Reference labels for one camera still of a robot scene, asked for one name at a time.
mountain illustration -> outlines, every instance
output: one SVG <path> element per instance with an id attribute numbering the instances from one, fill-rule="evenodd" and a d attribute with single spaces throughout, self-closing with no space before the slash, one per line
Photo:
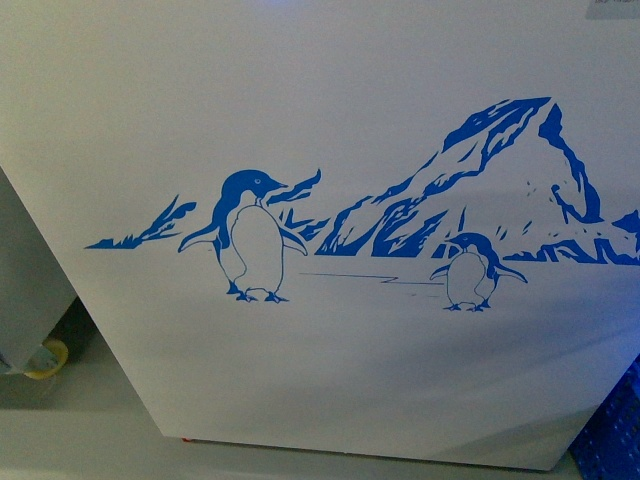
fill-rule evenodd
<path id="1" fill-rule="evenodd" d="M 316 255 L 450 258 L 447 239 L 477 232 L 505 260 L 640 265 L 637 211 L 602 218 L 562 129 L 549 97 L 471 115 L 413 175 L 335 215 Z"/>

plastic crate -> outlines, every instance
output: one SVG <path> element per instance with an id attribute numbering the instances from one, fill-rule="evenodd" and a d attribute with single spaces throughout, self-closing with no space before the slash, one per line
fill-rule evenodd
<path id="1" fill-rule="evenodd" d="M 640 357 L 569 450 L 585 480 L 640 480 Z"/>

gray floor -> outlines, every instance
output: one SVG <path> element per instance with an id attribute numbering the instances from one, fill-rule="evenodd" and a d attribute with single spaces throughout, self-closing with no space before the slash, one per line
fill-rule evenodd
<path id="1" fill-rule="evenodd" d="M 100 335 L 54 378 L 0 375 L 0 479 L 580 479 L 163 437 Z"/>

yellow wheel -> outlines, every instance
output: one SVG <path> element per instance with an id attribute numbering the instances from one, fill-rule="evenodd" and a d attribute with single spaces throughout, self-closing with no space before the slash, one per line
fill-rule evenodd
<path id="1" fill-rule="evenodd" d="M 53 377 L 60 371 L 64 364 L 67 363 L 67 359 L 69 358 L 69 349 L 60 340 L 47 338 L 42 342 L 42 346 L 56 356 L 58 364 L 49 370 L 33 370 L 31 372 L 24 372 L 27 377 L 34 380 L 44 380 L 45 378 Z"/>

penguin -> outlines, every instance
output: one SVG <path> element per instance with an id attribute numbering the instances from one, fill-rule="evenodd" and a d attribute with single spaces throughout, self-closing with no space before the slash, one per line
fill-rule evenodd
<path id="1" fill-rule="evenodd" d="M 468 310 L 474 312 L 491 308 L 489 298 L 502 276 L 529 283 L 520 272 L 500 263 L 491 241 L 484 235 L 462 233 L 447 242 L 457 245 L 462 251 L 453 257 L 449 265 L 431 274 L 431 280 L 447 277 L 447 297 L 451 302 L 451 306 L 445 307 L 447 310 L 460 310 L 461 304 L 471 305 Z"/>
<path id="2" fill-rule="evenodd" d="M 305 256 L 308 252 L 304 239 L 280 225 L 262 205 L 268 193 L 286 187 L 260 170 L 231 174 L 222 184 L 211 223 L 187 235 L 178 252 L 196 243 L 212 243 L 229 282 L 227 294 L 252 302 L 258 300 L 256 292 L 263 291 L 264 301 L 288 301 L 278 295 L 284 276 L 284 247 Z"/>

